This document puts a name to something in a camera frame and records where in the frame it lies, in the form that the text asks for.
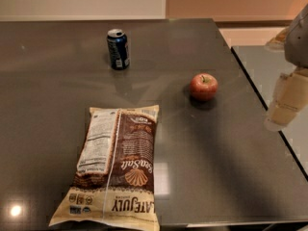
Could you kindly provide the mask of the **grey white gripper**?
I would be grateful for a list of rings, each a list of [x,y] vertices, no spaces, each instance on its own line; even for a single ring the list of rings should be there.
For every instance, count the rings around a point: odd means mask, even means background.
[[[287,62],[299,67],[281,73],[276,82],[265,119],[270,131],[287,127],[308,104],[308,4],[289,26],[284,53]]]

